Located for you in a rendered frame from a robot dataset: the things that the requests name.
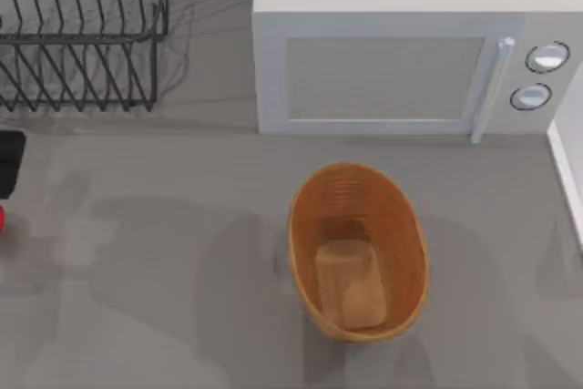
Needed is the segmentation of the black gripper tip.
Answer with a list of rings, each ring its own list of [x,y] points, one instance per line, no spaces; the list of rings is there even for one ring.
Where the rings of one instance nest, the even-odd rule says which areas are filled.
[[[13,194],[26,147],[26,135],[19,130],[0,130],[0,200]]]

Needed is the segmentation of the small microwave knob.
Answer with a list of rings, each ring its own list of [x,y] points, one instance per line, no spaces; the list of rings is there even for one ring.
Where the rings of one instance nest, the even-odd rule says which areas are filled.
[[[550,87],[537,83],[516,89],[509,102],[518,111],[533,111],[545,106],[552,96],[553,92]]]

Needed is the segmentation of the brown woven basket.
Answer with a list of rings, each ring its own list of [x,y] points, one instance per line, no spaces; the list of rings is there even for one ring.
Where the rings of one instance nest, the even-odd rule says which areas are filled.
[[[328,240],[372,244],[385,288],[387,319],[345,330],[323,313],[315,257]],[[330,339],[374,343],[407,333],[426,305],[430,264],[414,209],[400,187],[377,169],[338,162],[316,169],[297,189],[287,217],[287,252],[295,289],[312,323]]]

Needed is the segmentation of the microwave oven door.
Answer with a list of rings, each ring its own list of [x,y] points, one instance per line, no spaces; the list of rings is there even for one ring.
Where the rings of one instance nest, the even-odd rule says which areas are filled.
[[[518,15],[257,12],[263,134],[467,135]]]

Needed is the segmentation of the large microwave knob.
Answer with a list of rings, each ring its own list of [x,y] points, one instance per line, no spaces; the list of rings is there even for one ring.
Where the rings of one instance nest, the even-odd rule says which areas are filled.
[[[570,58],[569,47],[555,41],[551,44],[533,47],[527,54],[526,67],[534,73],[543,75],[560,69]]]

